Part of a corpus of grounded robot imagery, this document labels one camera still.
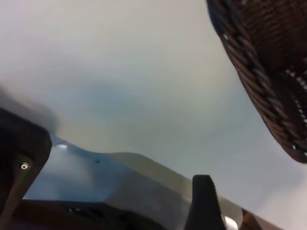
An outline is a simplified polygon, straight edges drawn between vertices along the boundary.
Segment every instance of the woven wicker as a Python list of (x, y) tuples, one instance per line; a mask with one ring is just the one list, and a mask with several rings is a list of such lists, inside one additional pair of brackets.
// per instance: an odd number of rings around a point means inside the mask
[(264, 123), (293, 159), (307, 163), (307, 0), (207, 3)]

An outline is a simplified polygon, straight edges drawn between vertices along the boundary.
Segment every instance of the black bracket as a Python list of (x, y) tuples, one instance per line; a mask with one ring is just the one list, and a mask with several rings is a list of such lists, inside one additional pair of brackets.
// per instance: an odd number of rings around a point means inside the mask
[(49, 158), (49, 133), (0, 108), (0, 229)]

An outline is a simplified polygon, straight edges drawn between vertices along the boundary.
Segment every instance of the metal bracket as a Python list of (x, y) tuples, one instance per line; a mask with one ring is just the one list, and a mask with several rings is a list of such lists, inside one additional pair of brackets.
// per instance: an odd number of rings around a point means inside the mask
[(0, 109), (0, 229), (49, 158), (49, 133)]

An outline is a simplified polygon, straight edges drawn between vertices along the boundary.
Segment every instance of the screw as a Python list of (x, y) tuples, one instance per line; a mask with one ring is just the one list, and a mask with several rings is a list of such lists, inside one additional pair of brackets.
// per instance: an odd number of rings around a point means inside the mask
[(226, 40), (229, 40), (229, 38), (227, 37), (226, 34), (223, 34), (223, 37), (224, 37)]
[(23, 163), (21, 164), (21, 169), (22, 169), (22, 170), (29, 169), (29, 168), (30, 168), (30, 165), (29, 165), (27, 162), (23, 162)]

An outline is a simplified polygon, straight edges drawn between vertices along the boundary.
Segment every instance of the brown wicker basket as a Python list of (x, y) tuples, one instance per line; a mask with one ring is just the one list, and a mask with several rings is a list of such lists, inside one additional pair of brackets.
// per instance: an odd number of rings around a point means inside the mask
[(293, 159), (307, 162), (307, 0), (207, 3), (213, 26), (269, 131)]

